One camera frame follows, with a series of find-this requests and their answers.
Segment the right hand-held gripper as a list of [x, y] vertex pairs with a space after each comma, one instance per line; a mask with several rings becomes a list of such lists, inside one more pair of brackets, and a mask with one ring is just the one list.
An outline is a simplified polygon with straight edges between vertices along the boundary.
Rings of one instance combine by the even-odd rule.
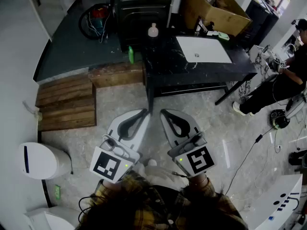
[[174, 109], [162, 109], [160, 119], [172, 148], [168, 155], [188, 178], [205, 173], [216, 165], [214, 156], [206, 147], [204, 133], [199, 132], [192, 116]]

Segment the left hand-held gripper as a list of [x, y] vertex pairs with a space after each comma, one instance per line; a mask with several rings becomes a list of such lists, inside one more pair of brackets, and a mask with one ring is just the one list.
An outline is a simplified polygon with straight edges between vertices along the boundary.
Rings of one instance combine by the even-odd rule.
[[132, 110], [116, 117], [108, 128], [108, 135], [103, 135], [102, 144], [95, 147], [90, 172], [113, 184], [121, 181], [141, 158], [137, 150], [150, 118], [147, 109]]

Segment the white bottle with cork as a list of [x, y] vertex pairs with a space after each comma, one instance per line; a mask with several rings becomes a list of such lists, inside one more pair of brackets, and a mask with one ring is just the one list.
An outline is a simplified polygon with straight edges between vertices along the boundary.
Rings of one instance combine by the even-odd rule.
[[149, 37], [157, 37], [159, 34], [158, 28], [156, 27], [156, 23], [152, 23], [151, 27], [148, 29]]

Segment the person's right forearm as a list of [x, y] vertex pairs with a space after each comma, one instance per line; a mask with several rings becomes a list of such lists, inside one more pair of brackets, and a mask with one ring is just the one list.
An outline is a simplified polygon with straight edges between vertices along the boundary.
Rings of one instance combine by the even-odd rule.
[[205, 173], [190, 178], [185, 192], [188, 194], [202, 194], [207, 197], [216, 196], [215, 188]]

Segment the person's left forearm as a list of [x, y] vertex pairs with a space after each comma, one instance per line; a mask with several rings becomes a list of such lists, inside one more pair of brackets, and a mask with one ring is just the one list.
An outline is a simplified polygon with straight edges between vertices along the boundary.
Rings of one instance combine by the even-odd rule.
[[138, 188], [137, 182], [132, 175], [126, 175], [121, 181], [111, 183], [101, 180], [94, 192], [97, 200], [109, 201], [111, 199], [126, 199]]

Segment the black table top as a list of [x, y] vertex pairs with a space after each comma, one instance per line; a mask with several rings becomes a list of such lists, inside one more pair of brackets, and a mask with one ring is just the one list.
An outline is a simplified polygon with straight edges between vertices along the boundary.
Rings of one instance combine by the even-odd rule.
[[176, 37], [168, 35], [155, 44], [148, 42], [144, 46], [142, 57], [149, 77], [164, 82], [174, 79], [211, 83], [249, 80], [257, 74], [245, 50], [234, 40], [226, 41], [216, 36], [204, 37], [217, 39], [232, 63], [189, 63]]

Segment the white sink basin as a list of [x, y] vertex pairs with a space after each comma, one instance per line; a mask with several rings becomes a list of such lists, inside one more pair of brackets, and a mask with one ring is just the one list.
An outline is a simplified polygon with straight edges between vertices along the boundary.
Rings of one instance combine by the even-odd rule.
[[217, 39], [176, 37], [189, 63], [232, 63], [226, 50]]

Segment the person's light trouser legs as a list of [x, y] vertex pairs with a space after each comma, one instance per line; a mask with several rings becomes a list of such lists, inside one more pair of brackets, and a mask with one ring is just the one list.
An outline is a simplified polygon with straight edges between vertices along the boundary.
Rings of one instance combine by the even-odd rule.
[[153, 185], [165, 187], [184, 187], [187, 180], [172, 174], [172, 170], [158, 165], [144, 165], [138, 162], [133, 170]]

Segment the wooden plank steps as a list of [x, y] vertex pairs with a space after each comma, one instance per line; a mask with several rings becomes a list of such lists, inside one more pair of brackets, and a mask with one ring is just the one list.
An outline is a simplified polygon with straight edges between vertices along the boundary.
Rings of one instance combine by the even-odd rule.
[[42, 114], [38, 131], [94, 127], [96, 90], [143, 82], [143, 63], [101, 65], [85, 73], [40, 85], [35, 105]]

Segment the person's torso in plaid shirt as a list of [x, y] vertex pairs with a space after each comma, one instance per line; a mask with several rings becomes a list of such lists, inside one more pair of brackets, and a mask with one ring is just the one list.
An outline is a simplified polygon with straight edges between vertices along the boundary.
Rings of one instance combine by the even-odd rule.
[[229, 197], [188, 194], [153, 185], [131, 171], [138, 188], [126, 199], [97, 200], [89, 207], [76, 230], [248, 230]]

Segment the white round bin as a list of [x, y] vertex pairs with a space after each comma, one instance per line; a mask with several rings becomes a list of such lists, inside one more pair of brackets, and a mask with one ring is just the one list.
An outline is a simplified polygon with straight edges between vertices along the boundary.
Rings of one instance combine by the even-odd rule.
[[70, 156], [50, 145], [22, 143], [17, 158], [21, 172], [33, 179], [48, 180], [72, 172]]

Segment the metal faucet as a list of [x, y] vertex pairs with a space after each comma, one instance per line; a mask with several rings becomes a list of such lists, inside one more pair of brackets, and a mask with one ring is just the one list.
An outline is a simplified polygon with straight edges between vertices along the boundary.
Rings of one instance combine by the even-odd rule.
[[210, 22], [208, 26], [204, 25], [204, 20], [198, 16], [195, 26], [194, 26], [194, 35], [195, 36], [206, 36], [209, 31], [213, 30], [213, 23]]

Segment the white marble table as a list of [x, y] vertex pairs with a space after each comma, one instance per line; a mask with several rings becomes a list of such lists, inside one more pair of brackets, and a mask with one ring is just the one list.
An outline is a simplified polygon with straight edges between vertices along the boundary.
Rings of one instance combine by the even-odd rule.
[[272, 81], [278, 74], [279, 64], [283, 61], [270, 47], [265, 48], [254, 45], [249, 50], [250, 61], [257, 74], [251, 80], [244, 82], [235, 92], [239, 103], [248, 99], [253, 92], [267, 81]]

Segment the white plastic appliance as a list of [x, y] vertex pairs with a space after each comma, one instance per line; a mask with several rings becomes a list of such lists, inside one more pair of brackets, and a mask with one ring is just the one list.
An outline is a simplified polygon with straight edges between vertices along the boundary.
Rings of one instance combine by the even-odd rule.
[[24, 214], [30, 230], [75, 230], [79, 211], [66, 207], [39, 208]]

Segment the grey stacked laundry machine tower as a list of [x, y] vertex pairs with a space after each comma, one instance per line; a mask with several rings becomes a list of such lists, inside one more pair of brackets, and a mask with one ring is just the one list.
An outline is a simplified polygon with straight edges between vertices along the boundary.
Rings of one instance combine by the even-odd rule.
[[165, 28], [170, 4], [171, 0], [114, 0], [121, 51], [127, 52], [129, 46], [141, 50], [153, 23]]

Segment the white cabinet with black marks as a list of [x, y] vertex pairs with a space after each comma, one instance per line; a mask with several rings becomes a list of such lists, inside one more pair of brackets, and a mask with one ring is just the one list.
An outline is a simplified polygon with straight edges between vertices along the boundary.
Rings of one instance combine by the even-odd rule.
[[297, 209], [303, 175], [283, 175], [259, 199], [241, 211], [249, 230], [278, 230]]

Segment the large cardboard box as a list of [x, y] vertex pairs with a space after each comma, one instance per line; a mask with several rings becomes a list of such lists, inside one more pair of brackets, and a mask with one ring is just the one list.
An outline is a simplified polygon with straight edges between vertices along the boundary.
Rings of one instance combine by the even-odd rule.
[[213, 29], [232, 36], [241, 34], [251, 24], [251, 19], [235, 0], [181, 0], [180, 14], [188, 29], [195, 27], [199, 17], [205, 26], [213, 23]]

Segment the white cylinder tank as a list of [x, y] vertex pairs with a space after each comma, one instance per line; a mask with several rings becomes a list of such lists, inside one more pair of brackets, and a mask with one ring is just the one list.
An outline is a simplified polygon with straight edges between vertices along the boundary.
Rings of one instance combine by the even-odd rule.
[[171, 0], [166, 27], [175, 28], [180, 21], [179, 8], [181, 0]]

